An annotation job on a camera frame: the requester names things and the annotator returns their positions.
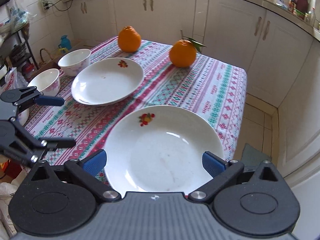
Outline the bumpy top orange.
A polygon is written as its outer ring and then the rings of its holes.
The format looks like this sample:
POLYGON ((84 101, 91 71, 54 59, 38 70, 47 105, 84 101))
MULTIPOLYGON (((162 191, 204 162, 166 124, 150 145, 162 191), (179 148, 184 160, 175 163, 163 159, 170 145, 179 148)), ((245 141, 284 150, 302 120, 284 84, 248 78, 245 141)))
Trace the bumpy top orange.
POLYGON ((141 36, 132 26, 124 27, 118 35, 118 46, 126 53, 134 53, 140 48, 141 36))

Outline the orange with green leaf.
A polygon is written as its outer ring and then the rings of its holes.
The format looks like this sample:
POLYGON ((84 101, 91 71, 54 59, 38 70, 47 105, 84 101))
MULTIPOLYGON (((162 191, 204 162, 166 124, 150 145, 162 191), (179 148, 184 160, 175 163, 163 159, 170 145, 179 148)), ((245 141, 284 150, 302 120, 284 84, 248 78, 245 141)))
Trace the orange with green leaf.
POLYGON ((175 67, 190 67, 196 60, 196 54, 201 53, 203 47, 206 46, 191 37, 184 36, 170 49, 169 59, 175 67))

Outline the black metal kitchen rack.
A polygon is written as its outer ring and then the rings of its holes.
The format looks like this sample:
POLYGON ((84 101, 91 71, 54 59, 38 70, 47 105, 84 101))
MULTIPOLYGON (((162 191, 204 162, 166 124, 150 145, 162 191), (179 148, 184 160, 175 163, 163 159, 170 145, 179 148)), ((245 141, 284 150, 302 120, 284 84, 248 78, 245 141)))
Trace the black metal kitchen rack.
POLYGON ((18 69, 31 64, 35 71, 39 70, 29 43, 30 24, 35 15, 22 5, 22 0, 1 0, 1 11, 8 15, 1 20, 1 50, 7 51, 2 57, 18 69))

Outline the small white floral bowl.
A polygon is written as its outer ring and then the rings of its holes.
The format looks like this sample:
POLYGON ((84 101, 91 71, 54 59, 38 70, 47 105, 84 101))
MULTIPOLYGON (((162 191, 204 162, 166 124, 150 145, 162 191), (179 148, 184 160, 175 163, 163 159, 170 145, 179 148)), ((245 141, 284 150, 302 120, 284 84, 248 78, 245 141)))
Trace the small white floral bowl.
POLYGON ((35 76, 29 83, 28 87, 36 86, 39 92, 46 96, 57 96, 60 90, 60 71, 56 68, 45 70, 35 76))

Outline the red white plastic bag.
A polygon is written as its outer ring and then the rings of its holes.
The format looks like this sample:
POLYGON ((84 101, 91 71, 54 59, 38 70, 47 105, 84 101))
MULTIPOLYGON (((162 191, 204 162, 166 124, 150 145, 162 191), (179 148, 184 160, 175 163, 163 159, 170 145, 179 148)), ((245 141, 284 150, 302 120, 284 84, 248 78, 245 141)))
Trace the red white plastic bag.
POLYGON ((4 77, 5 84, 1 87, 1 92, 11 89, 27 87, 28 82, 17 68, 12 68, 4 77))

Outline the far white floral bowl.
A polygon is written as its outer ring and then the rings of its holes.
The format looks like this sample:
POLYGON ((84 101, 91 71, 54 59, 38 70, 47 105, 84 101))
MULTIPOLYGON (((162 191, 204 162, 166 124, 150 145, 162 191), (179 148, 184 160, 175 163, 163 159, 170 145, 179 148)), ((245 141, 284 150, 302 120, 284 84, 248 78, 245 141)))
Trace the far white floral bowl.
POLYGON ((72 51, 61 59, 59 59, 57 65, 62 69, 67 76, 77 76, 82 70, 90 65, 91 61, 90 49, 78 49, 72 51))

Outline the white kitchen cabinets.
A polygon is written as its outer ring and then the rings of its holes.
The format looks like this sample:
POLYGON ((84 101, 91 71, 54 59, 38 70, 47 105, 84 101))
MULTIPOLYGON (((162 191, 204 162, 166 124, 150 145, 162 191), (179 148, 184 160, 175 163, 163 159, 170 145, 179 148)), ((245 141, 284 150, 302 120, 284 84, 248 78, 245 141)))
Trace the white kitchen cabinets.
POLYGON ((143 39, 173 44, 203 22, 203 55, 246 73, 247 92, 279 111, 280 171, 319 168, 319 40, 245 0, 73 0, 78 38, 103 41, 133 26, 143 39))

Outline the patterned red green tablecloth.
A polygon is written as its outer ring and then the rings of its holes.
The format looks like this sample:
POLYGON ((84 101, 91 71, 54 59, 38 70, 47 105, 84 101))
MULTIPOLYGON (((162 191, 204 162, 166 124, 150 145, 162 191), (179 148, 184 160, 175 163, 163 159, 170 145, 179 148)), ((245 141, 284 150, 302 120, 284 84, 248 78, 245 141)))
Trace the patterned red green tablecloth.
POLYGON ((188 109, 204 118, 216 130, 224 158, 234 158, 244 113, 247 75, 219 60, 197 55, 189 68, 177 68, 169 60, 170 46, 144 40, 139 51, 122 52, 113 37, 92 49, 91 62, 124 57, 140 64, 144 81, 133 94, 110 106, 94 107, 76 102, 71 94, 72 77, 60 75, 61 107, 34 106, 25 128, 37 138, 71 137, 76 146, 46 155, 52 165, 84 158, 104 146, 113 126, 124 116, 152 105, 188 109))

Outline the blue thermos jug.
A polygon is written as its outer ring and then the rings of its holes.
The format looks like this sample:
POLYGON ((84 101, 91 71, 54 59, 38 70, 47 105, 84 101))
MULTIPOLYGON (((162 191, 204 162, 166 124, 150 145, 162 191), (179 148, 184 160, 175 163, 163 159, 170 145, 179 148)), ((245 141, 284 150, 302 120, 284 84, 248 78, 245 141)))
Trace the blue thermos jug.
POLYGON ((68 53, 71 50, 72 44, 67 35, 61 36, 61 41, 58 45, 58 48, 62 53, 68 53))

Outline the white plate with fruit print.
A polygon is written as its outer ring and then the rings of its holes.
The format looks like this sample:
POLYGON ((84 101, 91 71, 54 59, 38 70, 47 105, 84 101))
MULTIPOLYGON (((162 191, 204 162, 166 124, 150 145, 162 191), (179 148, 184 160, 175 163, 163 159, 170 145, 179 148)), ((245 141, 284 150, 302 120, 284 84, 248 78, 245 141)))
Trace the white plate with fruit print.
POLYGON ((123 117, 104 150, 108 182, 122 196, 129 191, 189 194, 212 179, 203 168, 203 153, 224 158, 220 138, 204 118, 168 105, 123 117))

